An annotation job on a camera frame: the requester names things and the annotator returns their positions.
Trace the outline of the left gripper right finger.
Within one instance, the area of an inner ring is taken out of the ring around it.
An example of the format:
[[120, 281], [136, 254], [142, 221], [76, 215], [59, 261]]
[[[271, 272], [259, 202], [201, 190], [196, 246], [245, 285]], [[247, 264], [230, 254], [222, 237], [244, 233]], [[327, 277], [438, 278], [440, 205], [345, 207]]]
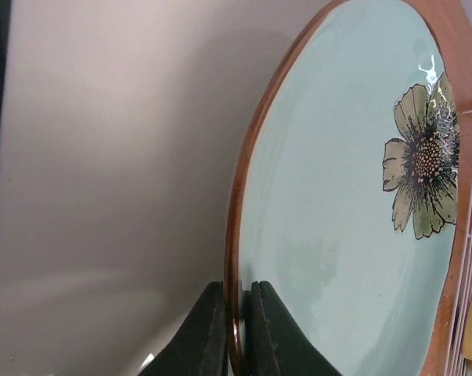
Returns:
[[249, 308], [247, 360], [252, 375], [340, 373], [306, 338], [270, 282], [252, 283]]

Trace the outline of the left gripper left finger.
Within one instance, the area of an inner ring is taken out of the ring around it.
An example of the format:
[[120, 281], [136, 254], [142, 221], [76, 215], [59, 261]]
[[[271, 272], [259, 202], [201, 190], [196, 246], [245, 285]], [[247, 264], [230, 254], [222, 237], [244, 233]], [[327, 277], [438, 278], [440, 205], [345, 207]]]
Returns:
[[140, 376], [222, 376], [228, 374], [225, 296], [210, 282], [165, 348]]

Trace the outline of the green flower plate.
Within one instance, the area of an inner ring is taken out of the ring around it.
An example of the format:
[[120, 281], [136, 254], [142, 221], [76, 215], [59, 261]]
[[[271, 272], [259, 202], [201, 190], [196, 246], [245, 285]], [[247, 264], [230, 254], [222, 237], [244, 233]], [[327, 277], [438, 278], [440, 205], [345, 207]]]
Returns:
[[417, 375], [456, 231], [459, 125], [438, 43], [404, 1], [346, 1], [301, 33], [240, 151], [227, 225], [232, 368], [268, 281], [342, 375]]

